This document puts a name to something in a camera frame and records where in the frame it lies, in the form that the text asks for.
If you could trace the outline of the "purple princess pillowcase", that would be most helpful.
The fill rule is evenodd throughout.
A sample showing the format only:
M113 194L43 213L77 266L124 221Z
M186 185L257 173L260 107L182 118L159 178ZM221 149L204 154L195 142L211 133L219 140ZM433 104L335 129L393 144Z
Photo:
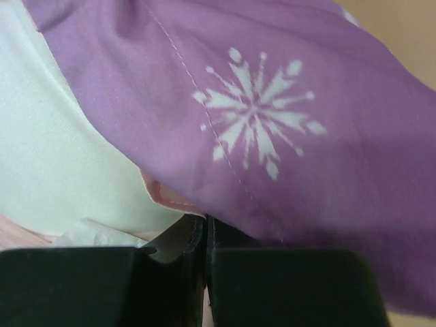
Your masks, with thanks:
M435 92L333 1L21 1L143 177L280 245L361 254L435 316Z

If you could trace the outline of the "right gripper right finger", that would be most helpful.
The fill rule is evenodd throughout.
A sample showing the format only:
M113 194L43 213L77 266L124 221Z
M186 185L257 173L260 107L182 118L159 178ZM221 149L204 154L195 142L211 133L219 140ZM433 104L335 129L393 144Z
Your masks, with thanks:
M356 253L268 247L214 217L207 223L215 326L389 326L375 278Z

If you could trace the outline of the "white pillow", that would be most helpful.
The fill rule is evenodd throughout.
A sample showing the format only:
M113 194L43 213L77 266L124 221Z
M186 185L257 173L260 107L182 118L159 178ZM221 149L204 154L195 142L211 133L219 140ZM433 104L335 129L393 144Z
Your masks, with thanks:
M144 245L178 198L88 122L21 1L1 2L1 248Z

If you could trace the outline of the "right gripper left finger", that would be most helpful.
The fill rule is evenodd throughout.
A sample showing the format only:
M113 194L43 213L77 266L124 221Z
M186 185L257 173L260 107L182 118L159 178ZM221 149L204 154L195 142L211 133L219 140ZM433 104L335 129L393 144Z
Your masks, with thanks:
M206 227L185 215L137 247L1 253L2 326L200 326Z

